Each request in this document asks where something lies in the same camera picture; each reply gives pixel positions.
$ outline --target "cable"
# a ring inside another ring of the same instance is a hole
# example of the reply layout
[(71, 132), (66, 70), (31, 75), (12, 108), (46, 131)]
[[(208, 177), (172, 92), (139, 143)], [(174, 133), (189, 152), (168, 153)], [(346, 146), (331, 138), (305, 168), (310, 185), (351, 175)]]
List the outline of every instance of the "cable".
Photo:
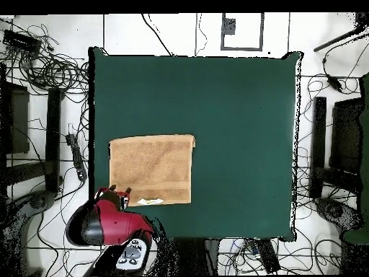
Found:
[(43, 217), (44, 217), (44, 215), (43, 215), (43, 212), (42, 212), (42, 213), (41, 213), (41, 222), (40, 222), (40, 224), (38, 224), (38, 228), (37, 228), (37, 233), (36, 233), (36, 235), (37, 235), (38, 239), (39, 239), (39, 240), (40, 240), (44, 245), (46, 245), (46, 246), (48, 246), (49, 248), (51, 248), (51, 249), (55, 250), (55, 252), (56, 252), (56, 258), (55, 258), (55, 260), (53, 261), (53, 264), (49, 267), (48, 272), (46, 272), (46, 275), (45, 275), (45, 277), (48, 277), (49, 272), (51, 271), (51, 269), (52, 269), (52, 268), (53, 268), (53, 266), (55, 265), (55, 263), (56, 263), (57, 259), (59, 258), (59, 252), (58, 252), (54, 247), (52, 247), (51, 245), (49, 245), (48, 243), (46, 243), (46, 242), (41, 238), (41, 236), (40, 236), (40, 227), (41, 227), (41, 225), (42, 225), (42, 223), (43, 223)]
[(207, 36), (204, 34), (204, 32), (201, 30), (200, 28), (200, 24), (201, 24), (201, 19), (203, 18), (203, 13), (201, 13), (200, 15), (200, 21), (199, 21), (199, 24), (198, 24), (198, 29), (199, 31), (201, 32), (201, 34), (203, 34), (203, 36), (205, 37), (206, 41), (205, 41), (205, 44), (204, 46), (199, 50), (199, 51), (196, 51), (197, 50), (197, 13), (196, 13), (196, 31), (195, 31), (195, 56), (198, 55), (198, 53), (202, 50), (205, 49), (206, 45), (208, 44), (208, 38)]
[(150, 24), (149, 24), (149, 23), (147, 23), (147, 21), (146, 21), (146, 19), (145, 19), (145, 16), (143, 16), (143, 14), (141, 14), (141, 16), (142, 16), (143, 21), (146, 23), (146, 25), (147, 25), (148, 27), (150, 27), (151, 31), (153, 31), (153, 32), (154, 32), (154, 34), (157, 36), (157, 38), (159, 39), (159, 41), (160, 41), (161, 45), (162, 45), (162, 46), (164, 47), (164, 49), (166, 50), (166, 52), (167, 52), (170, 56), (173, 56), (173, 53), (170, 53), (170, 52), (169, 52), (169, 50), (166, 48), (165, 44), (161, 41), (161, 39), (160, 39), (160, 37), (159, 37), (158, 33), (156, 33), (156, 32), (155, 32), (155, 30), (152, 28), (152, 26), (150, 26)]
[(91, 265), (92, 263), (94, 263), (94, 261), (89, 261), (88, 263), (77, 263), (76, 265), (74, 265), (73, 267), (72, 267), (72, 269), (67, 273), (67, 275), (66, 275), (66, 277), (73, 277), (72, 275), (71, 275), (71, 273), (72, 273), (72, 270), (74, 270), (74, 268), (75, 267), (78, 267), (79, 265)]
[[(68, 195), (70, 195), (70, 194), (72, 194), (72, 193), (75, 193), (76, 191), (78, 191), (79, 189), (81, 189), (82, 187), (84, 186), (84, 182), (82, 182), (80, 185), (79, 185), (79, 187), (77, 188), (77, 189), (75, 189), (75, 190), (73, 190), (73, 191), (71, 191), (70, 193), (67, 193), (67, 194), (65, 194), (65, 195), (63, 195), (63, 198), (65, 198), (66, 196), (68, 196)], [(67, 205), (69, 204), (69, 202), (62, 208), (62, 210), (64, 210), (66, 207), (67, 207)], [(47, 225), (49, 225), (53, 220), (55, 220), (56, 219), (56, 217), (58, 217), (58, 215), (59, 214), (61, 214), (60, 212), (58, 212), (46, 225), (44, 225), (43, 226), (43, 228), (41, 228), (40, 229), (40, 232), (47, 226)], [(37, 234), (34, 234), (31, 238), (29, 238), (28, 239), (28, 241), (27, 241), (27, 244), (28, 244), (28, 242), (30, 242), (30, 240), (31, 239), (33, 239), (34, 237), (36, 237), (36, 235)]]
[[(319, 265), (319, 260), (318, 260), (318, 256), (317, 256), (317, 248), (318, 248), (318, 245), (320, 245), (322, 242), (332, 242), (332, 243), (334, 243), (335, 245), (338, 245), (340, 248), (341, 248), (341, 245), (337, 242), (337, 241), (334, 241), (334, 240), (332, 240), (332, 239), (323, 239), (323, 240), (320, 240), (320, 241), (318, 241), (316, 244), (315, 244), (315, 248), (314, 248), (314, 257), (315, 257), (315, 262), (316, 262), (316, 266), (318, 267), (318, 269), (319, 269), (319, 272), (322, 274), (322, 275), (324, 275), (324, 273), (323, 273), (323, 270), (320, 268), (320, 265)], [(329, 261), (329, 260), (327, 260), (326, 258), (324, 258), (325, 259), (325, 261), (328, 261), (328, 262), (330, 262), (332, 265), (334, 265), (336, 268), (338, 268), (338, 269), (340, 269), (340, 267), (338, 266), (338, 265), (336, 265), (335, 263), (333, 263), (333, 262), (331, 262), (331, 261)]]

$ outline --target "power adapter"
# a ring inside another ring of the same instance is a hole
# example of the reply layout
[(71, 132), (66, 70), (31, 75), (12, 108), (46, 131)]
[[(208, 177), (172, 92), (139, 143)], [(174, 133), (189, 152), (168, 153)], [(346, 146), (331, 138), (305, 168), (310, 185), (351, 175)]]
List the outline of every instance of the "power adapter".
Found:
[(330, 76), (329, 74), (327, 74), (326, 77), (329, 85), (331, 85), (338, 92), (342, 92), (342, 85), (339, 83), (337, 77)]
[(40, 53), (42, 45), (42, 42), (36, 38), (31, 38), (30, 36), (19, 34), (11, 30), (4, 31), (3, 43), (33, 55), (38, 55)]

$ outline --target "black metal stand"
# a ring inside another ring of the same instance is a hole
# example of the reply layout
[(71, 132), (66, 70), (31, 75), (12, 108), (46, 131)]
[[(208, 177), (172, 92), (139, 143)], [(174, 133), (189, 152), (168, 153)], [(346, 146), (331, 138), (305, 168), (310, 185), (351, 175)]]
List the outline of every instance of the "black metal stand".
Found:
[[(12, 129), (6, 85), (6, 66), (0, 64), (0, 275), (29, 276), (25, 245), (30, 219), (49, 209), (61, 184), (59, 146), (62, 92), (48, 90), (48, 124), (46, 127), (45, 162), (6, 166), (6, 148)], [(7, 186), (45, 176), (45, 191), (11, 201)]]
[(355, 22), (356, 22), (356, 28), (352, 31), (349, 31), (338, 38), (330, 40), (328, 43), (325, 43), (323, 45), (320, 45), (318, 48), (314, 49), (314, 52), (318, 52), (326, 47), (329, 47), (330, 45), (333, 45), (334, 43), (338, 43), (341, 40), (344, 40), (350, 36), (360, 34), (362, 31), (366, 29), (367, 26), (369, 26), (369, 15), (368, 13), (355, 13)]
[(328, 43), (325, 43), (323, 45), (320, 45), (319, 47), (314, 49), (314, 52), (318, 52), (322, 49), (325, 49), (326, 47), (329, 47), (330, 45), (333, 45), (334, 43), (338, 43), (341, 40), (344, 40), (346, 38), (349, 38), (350, 36), (356, 35), (356, 34), (360, 34), (365, 28), (363, 27), (356, 27), (355, 29), (353, 29), (352, 31), (349, 31), (347, 33), (345, 33), (344, 35), (339, 36), (338, 38), (332, 39), (330, 40)]

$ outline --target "wire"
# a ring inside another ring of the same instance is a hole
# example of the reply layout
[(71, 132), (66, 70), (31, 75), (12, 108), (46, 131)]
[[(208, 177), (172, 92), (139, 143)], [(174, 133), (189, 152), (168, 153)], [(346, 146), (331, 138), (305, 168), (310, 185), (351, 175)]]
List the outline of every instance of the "wire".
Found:
[(66, 277), (73, 277), (71, 275), (72, 270), (74, 270), (75, 267), (78, 267), (79, 265), (91, 265), (92, 263), (94, 263), (94, 261), (89, 261), (88, 263), (77, 263), (76, 265), (73, 266), (73, 268), (67, 273)]
[(42, 223), (43, 223), (43, 218), (44, 218), (44, 215), (43, 215), (43, 212), (41, 213), (41, 221), (40, 221), (40, 224), (38, 224), (38, 228), (37, 228), (37, 233), (36, 233), (36, 235), (38, 236), (38, 239), (44, 244), (44, 245), (46, 245), (46, 246), (48, 246), (49, 248), (51, 248), (51, 249), (53, 249), (53, 250), (55, 250), (55, 252), (56, 252), (56, 258), (55, 258), (55, 260), (53, 261), (53, 264), (49, 267), (49, 269), (48, 269), (48, 272), (46, 272), (46, 275), (45, 275), (45, 277), (48, 277), (48, 275), (49, 275), (49, 272), (51, 271), (51, 269), (53, 268), (53, 266), (55, 265), (55, 263), (56, 263), (56, 261), (57, 261), (57, 259), (59, 258), (59, 252), (54, 248), (54, 247), (52, 247), (51, 245), (49, 245), (47, 242), (45, 242), (42, 238), (41, 238), (41, 236), (40, 236), (40, 227), (41, 227), (41, 225), (42, 225)]
[(203, 36), (205, 37), (206, 41), (205, 41), (204, 46), (199, 51), (196, 51), (196, 49), (197, 49), (197, 13), (196, 13), (195, 56), (197, 56), (200, 51), (204, 50), (205, 47), (206, 47), (206, 45), (208, 44), (208, 37), (204, 34), (204, 32), (200, 28), (200, 24), (201, 24), (201, 19), (202, 18), (203, 18), (203, 13), (201, 13), (201, 15), (200, 15), (200, 21), (199, 21), (199, 24), (198, 24), (198, 28), (199, 28), (199, 31), (201, 32), (201, 34), (203, 34)]
[[(80, 185), (79, 185), (79, 187), (77, 188), (77, 189), (75, 189), (75, 190), (73, 190), (73, 191), (71, 191), (70, 193), (67, 193), (67, 194), (65, 194), (65, 195), (63, 195), (63, 198), (65, 198), (66, 196), (68, 196), (68, 195), (70, 195), (70, 194), (72, 194), (72, 193), (75, 193), (76, 191), (78, 191), (79, 189), (81, 189), (82, 187), (84, 186), (84, 182), (82, 182)], [(67, 207), (67, 205), (69, 204), (69, 202), (62, 208), (62, 210), (64, 210), (66, 207)], [(47, 225), (49, 225), (53, 220), (55, 220), (58, 216), (59, 216), (59, 214), (61, 214), (60, 212), (58, 212), (46, 225), (44, 225), (43, 226), (43, 228), (41, 228), (40, 229), (40, 232), (47, 226)], [(29, 238), (28, 239), (28, 241), (27, 241), (27, 244), (28, 244), (28, 242), (30, 242), (31, 241), (31, 239), (33, 239), (34, 237), (36, 237), (36, 235), (37, 234), (34, 234), (31, 238)]]
[(143, 14), (141, 14), (141, 16), (142, 16), (143, 21), (146, 23), (146, 25), (147, 25), (148, 27), (150, 27), (151, 31), (153, 31), (153, 32), (154, 32), (154, 34), (157, 36), (157, 38), (159, 39), (159, 41), (160, 41), (161, 45), (162, 45), (162, 46), (164, 47), (164, 49), (166, 50), (166, 52), (167, 52), (170, 56), (173, 56), (173, 53), (170, 53), (170, 52), (169, 52), (169, 50), (167, 49), (167, 47), (165, 46), (165, 44), (161, 41), (161, 38), (159, 37), (158, 33), (156, 33), (156, 32), (155, 32), (155, 30), (152, 28), (152, 26), (150, 26), (150, 24), (149, 24), (149, 23), (147, 23), (147, 21), (146, 21), (146, 19), (145, 19), (145, 16), (143, 16)]

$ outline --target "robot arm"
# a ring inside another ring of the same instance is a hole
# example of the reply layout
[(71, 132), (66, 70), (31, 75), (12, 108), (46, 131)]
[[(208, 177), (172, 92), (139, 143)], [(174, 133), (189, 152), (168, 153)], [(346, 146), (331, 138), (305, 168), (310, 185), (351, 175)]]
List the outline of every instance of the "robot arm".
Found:
[(66, 236), (72, 245), (110, 246), (94, 263), (90, 276), (143, 272), (154, 230), (144, 215), (124, 210), (129, 193), (129, 188), (125, 193), (115, 192), (115, 186), (99, 190), (93, 203), (87, 201), (69, 219)]

